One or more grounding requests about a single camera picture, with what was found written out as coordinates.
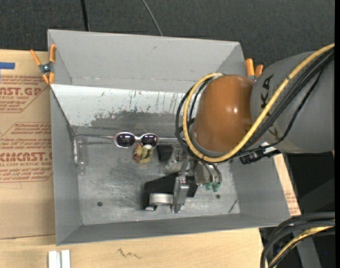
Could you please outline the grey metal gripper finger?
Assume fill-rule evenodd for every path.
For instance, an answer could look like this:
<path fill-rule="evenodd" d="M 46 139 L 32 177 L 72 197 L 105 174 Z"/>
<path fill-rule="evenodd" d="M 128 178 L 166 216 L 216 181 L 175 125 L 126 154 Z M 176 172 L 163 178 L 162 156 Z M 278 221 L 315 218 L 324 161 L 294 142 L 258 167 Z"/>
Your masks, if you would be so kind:
<path fill-rule="evenodd" d="M 175 185 L 174 185 L 174 198 L 173 198 L 173 213 L 178 213 L 179 211 L 179 197 L 180 197 L 180 178 L 175 178 Z"/>
<path fill-rule="evenodd" d="M 186 177 L 180 178 L 180 205 L 185 204 L 186 196 L 189 190 L 189 184 Z"/>

